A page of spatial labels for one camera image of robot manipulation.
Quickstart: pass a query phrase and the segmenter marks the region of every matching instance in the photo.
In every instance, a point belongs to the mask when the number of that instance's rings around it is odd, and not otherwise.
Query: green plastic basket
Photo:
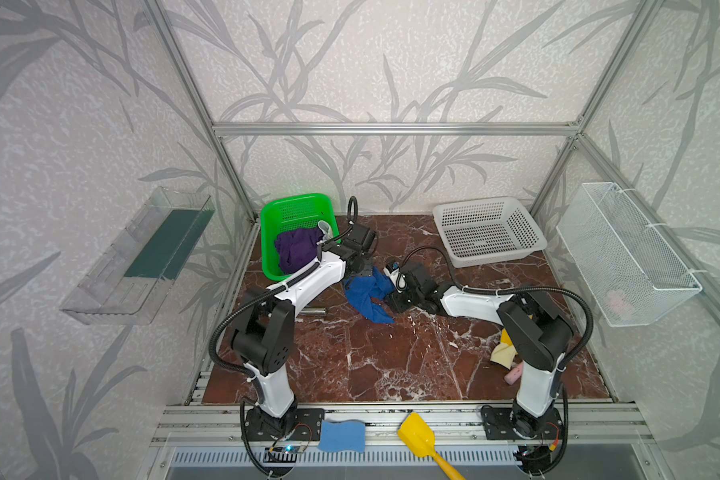
[[[280,270],[280,255],[275,250],[278,234],[297,228],[313,228],[319,220],[328,222],[333,234],[338,235],[331,199],[323,194],[281,198],[262,208],[262,270],[267,278],[282,282],[290,276]]]

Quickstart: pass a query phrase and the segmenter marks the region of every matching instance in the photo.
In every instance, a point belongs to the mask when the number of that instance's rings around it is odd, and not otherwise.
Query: black mounting plate
[[[248,411],[246,416],[246,437],[249,442],[271,442],[272,437],[266,434],[266,424],[262,418],[263,412],[254,408]],[[322,421],[326,417],[326,411],[322,408],[297,408],[296,424],[301,424],[294,429],[288,439],[293,441],[309,440],[319,442]]]
[[[483,429],[485,430],[487,440],[528,440],[528,438],[519,436],[512,429],[512,424],[510,423],[511,413],[512,407],[483,405],[482,408],[480,408],[480,417],[483,419]],[[544,428],[541,430],[545,439],[552,440],[555,438],[557,431],[554,427],[548,425],[547,422],[556,424],[558,428],[563,427],[560,414],[556,408],[550,408],[547,417],[544,419]]]

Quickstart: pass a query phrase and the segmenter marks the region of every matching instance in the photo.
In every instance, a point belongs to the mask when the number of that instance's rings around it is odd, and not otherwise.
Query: leaf pattern wallpaper
[[[216,207],[158,316],[60,312],[157,186]],[[0,478],[131,478],[250,228],[139,2],[0,1]]]
[[[167,0],[217,122],[571,121],[637,1]],[[576,58],[570,55],[576,52]],[[561,138],[226,138],[259,208],[320,191],[334,209],[430,212],[532,200]]]
[[[720,2],[662,4],[586,132],[720,283]],[[557,278],[590,294],[554,227],[579,185],[603,181],[574,154],[539,214]],[[675,478],[720,478],[720,327],[696,299],[650,326],[596,312],[591,349],[634,400]]]

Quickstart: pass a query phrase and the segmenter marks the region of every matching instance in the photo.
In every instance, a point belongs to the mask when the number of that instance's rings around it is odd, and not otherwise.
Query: brown marble floor
[[[346,219],[337,218],[337,222],[343,230]],[[374,263],[380,269],[390,257],[401,260],[416,246],[442,246],[432,216],[366,216],[360,222],[376,230]],[[262,272],[259,242],[241,291],[272,283]],[[448,272],[437,252],[424,250],[412,260],[427,265],[437,281],[445,281]],[[557,285],[541,252],[512,262],[456,269],[456,274],[462,283],[487,288]],[[562,297],[555,300],[564,306]],[[433,316],[422,310],[397,315],[393,324],[373,323],[347,304],[338,283],[312,305],[328,307],[328,315],[296,319],[296,346],[286,364],[300,402],[504,400],[517,393],[520,383],[507,385],[503,377],[508,370],[488,360],[500,336],[500,327],[494,323]],[[226,335],[222,358],[240,362]],[[256,398],[244,380],[239,373],[214,366],[203,402],[237,403],[240,395]],[[563,380],[571,398],[609,397],[587,351],[568,365]]]

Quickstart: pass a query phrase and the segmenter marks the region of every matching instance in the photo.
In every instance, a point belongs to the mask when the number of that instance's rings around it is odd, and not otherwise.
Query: blue sponge
[[[324,421],[321,427],[318,449],[324,452],[354,450],[362,453],[365,451],[365,423],[357,420]]]

